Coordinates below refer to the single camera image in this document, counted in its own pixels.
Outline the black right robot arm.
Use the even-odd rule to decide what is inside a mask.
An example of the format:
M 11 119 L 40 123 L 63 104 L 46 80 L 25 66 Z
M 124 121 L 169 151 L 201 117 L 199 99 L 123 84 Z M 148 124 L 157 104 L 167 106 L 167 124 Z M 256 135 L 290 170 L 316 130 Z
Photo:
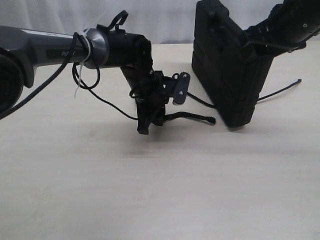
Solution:
M 242 47 L 252 45 L 267 56 L 279 56 L 304 49 L 320 34 L 319 0 L 285 0 L 276 4 L 262 22 L 243 30 Z

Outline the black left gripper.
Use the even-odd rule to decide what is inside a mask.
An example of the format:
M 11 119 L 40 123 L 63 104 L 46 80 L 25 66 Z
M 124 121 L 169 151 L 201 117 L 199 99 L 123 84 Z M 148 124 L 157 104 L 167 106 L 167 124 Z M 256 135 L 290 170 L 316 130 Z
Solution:
M 131 88 L 129 96 L 135 100 L 137 110 L 137 131 L 149 134 L 149 126 L 162 126 L 166 120 L 166 104 L 173 97 L 178 80 L 156 71 L 152 77 L 128 77 Z

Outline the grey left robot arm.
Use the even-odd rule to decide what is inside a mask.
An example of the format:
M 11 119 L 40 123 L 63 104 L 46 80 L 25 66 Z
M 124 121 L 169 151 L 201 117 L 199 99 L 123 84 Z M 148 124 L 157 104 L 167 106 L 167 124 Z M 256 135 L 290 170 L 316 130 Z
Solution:
M 0 28 L 0 116 L 5 118 L 23 105 L 23 88 L 34 84 L 38 67 L 58 65 L 58 70 L 37 90 L 35 97 L 64 70 L 67 64 L 83 64 L 92 70 L 120 68 L 136 102 L 138 132 L 148 133 L 150 124 L 160 125 L 169 99 L 184 103 L 176 78 L 153 70 L 151 42 L 143 35 L 118 27 L 87 29 L 64 35 L 17 27 Z

